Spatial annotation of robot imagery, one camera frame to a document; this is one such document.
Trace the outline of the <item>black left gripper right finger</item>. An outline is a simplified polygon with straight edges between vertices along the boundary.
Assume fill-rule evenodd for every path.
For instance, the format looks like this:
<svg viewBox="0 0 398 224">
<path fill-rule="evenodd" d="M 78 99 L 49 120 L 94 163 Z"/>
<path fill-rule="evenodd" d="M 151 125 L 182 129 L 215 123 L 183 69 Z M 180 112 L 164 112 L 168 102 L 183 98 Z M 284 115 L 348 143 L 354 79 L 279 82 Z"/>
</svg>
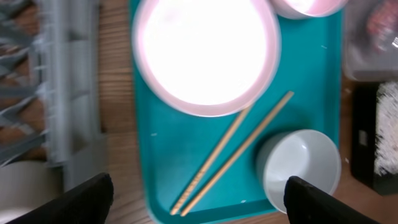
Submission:
<svg viewBox="0 0 398 224">
<path fill-rule="evenodd" d="M 286 183 L 284 205 L 290 224 L 378 224 L 297 176 Z"/>
</svg>

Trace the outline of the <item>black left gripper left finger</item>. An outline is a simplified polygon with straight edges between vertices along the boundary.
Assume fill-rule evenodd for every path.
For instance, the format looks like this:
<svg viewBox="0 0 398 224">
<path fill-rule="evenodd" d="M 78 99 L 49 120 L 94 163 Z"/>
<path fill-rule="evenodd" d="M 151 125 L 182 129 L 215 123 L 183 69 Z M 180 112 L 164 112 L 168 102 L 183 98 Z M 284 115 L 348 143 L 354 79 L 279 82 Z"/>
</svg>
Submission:
<svg viewBox="0 0 398 224">
<path fill-rule="evenodd" d="M 103 172 L 7 224 L 104 224 L 113 196 L 112 179 Z"/>
</svg>

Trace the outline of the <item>pink white bowl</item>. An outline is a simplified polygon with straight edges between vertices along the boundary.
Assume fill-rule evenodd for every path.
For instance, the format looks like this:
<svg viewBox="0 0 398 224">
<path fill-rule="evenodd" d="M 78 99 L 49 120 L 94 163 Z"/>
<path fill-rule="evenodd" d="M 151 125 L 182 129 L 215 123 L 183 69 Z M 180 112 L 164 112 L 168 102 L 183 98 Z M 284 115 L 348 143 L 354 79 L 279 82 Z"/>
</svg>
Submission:
<svg viewBox="0 0 398 224">
<path fill-rule="evenodd" d="M 270 0 L 275 12 L 288 19 L 327 17 L 342 9 L 348 0 Z"/>
</svg>

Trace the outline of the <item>red snack wrapper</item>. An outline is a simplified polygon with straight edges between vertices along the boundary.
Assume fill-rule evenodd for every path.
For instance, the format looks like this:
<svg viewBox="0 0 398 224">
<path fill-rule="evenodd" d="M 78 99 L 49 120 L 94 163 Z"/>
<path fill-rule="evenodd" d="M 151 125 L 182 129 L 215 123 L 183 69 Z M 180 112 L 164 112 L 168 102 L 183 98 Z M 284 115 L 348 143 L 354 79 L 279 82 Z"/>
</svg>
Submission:
<svg viewBox="0 0 398 224">
<path fill-rule="evenodd" d="M 397 48 L 397 0 L 380 1 L 368 17 L 366 30 L 377 51 Z"/>
</svg>

